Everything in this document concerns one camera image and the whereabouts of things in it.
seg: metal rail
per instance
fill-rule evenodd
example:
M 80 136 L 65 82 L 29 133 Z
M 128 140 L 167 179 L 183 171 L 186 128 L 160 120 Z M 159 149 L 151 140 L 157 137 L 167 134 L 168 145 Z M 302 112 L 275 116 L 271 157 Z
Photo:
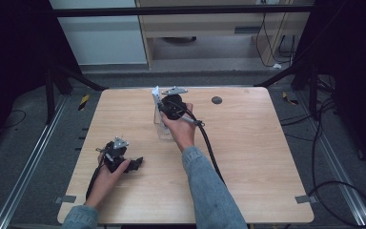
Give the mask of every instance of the metal rail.
M 20 199 L 25 193 L 26 188 L 28 187 L 28 184 L 35 171 L 35 168 L 38 165 L 41 155 L 43 155 L 44 150 L 46 149 L 50 137 L 55 129 L 55 126 L 58 123 L 59 117 L 64 110 L 64 105 L 66 101 L 67 96 L 61 95 L 56 108 L 57 112 L 53 117 L 52 122 L 50 124 L 47 124 L 44 128 L 43 133 L 40 135 L 40 138 L 38 139 L 33 151 L 31 152 L 29 160 L 26 163 L 22 174 L 17 179 L 16 184 L 14 185 L 8 199 L 2 207 L 0 211 L 0 229 L 8 227 L 11 217 L 13 216 L 14 211 L 16 210 L 17 205 L 20 202 Z
M 301 92 L 299 95 L 300 104 L 303 106 L 305 112 L 308 114 L 308 98 L 306 95 Z M 313 130 L 317 130 L 317 124 L 313 118 L 309 118 L 311 121 L 311 125 Z M 333 175 L 336 180 L 343 181 L 349 184 L 353 184 L 350 177 L 347 175 L 346 170 L 341 165 L 339 159 L 336 156 L 334 149 L 332 148 L 329 139 L 326 137 L 325 133 L 322 133 L 322 136 L 318 140 L 318 145 L 320 146 L 323 155 L 326 158 L 326 161 L 329 164 L 329 167 L 332 170 Z M 355 190 L 350 188 L 340 186 L 340 190 L 349 205 L 350 210 L 357 222 L 358 225 L 366 225 L 366 206 L 361 198 L 361 196 Z

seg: finger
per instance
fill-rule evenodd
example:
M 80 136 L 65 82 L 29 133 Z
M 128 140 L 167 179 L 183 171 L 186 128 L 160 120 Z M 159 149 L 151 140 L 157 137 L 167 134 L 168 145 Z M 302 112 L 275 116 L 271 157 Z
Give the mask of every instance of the finger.
M 97 157 L 97 163 L 99 163 L 100 165 L 100 161 L 102 160 L 102 157 L 103 157 L 103 153 L 100 153 L 99 156 Z
M 187 107 L 187 110 L 189 110 L 190 112 L 193 111 L 193 103 L 186 103 L 186 107 Z
M 160 117 L 161 117 L 161 119 L 162 119 L 162 122 L 163 122 L 166 126 L 168 126 L 168 122 L 170 121 L 170 120 L 168 119 L 168 117 L 167 117 L 163 112 L 160 112 Z
M 112 173 L 112 177 L 119 178 L 124 171 L 129 167 L 130 160 L 126 159 L 118 166 L 118 168 Z

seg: denim sleeve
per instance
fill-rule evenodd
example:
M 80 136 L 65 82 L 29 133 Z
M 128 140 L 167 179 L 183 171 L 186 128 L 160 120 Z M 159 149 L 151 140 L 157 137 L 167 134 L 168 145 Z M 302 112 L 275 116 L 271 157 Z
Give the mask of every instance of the denim sleeve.
M 195 146 L 188 147 L 182 160 L 197 228 L 248 228 L 227 187 L 201 151 Z
M 96 229 L 97 217 L 99 213 L 96 209 L 86 206 L 79 205 L 71 208 L 70 212 L 65 217 L 62 229 Z

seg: cabinet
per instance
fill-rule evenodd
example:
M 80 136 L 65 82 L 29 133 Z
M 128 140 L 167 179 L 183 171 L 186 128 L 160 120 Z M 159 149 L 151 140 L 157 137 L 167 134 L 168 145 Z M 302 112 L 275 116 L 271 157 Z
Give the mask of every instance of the cabinet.
M 134 8 L 134 0 L 50 0 L 54 9 Z M 137 16 L 58 18 L 82 72 L 147 65 Z
M 135 0 L 137 7 L 254 5 L 256 0 Z M 280 0 L 279 4 L 307 4 L 313 0 Z M 271 64 L 272 53 L 279 46 L 282 35 L 301 35 L 308 12 L 225 13 L 189 15 L 140 16 L 141 30 L 149 65 L 152 64 L 153 41 L 157 37 L 243 35 L 237 29 L 248 28 L 258 33 L 263 19 L 266 32 L 260 32 L 257 46 L 265 64 Z

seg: hand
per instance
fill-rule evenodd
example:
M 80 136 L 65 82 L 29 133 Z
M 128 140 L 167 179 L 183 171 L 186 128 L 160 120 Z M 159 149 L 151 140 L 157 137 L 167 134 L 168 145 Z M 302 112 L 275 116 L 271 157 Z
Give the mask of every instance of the hand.
M 99 163 L 102 156 L 103 153 L 99 155 Z M 111 173 L 106 165 L 102 166 L 96 181 L 93 184 L 93 188 L 91 189 L 91 194 L 85 202 L 85 205 L 98 209 L 105 197 L 108 196 L 114 188 L 117 180 L 120 179 L 121 175 L 124 173 L 127 167 L 129 167 L 129 164 L 129 160 L 123 161 L 114 171 L 114 173 Z
M 193 110 L 193 104 L 186 103 L 186 106 L 189 111 Z M 187 147 L 194 145 L 195 125 L 192 122 L 188 122 L 183 118 L 170 120 L 162 112 L 160 114 L 163 123 L 171 130 L 172 137 L 181 153 L 183 153 Z

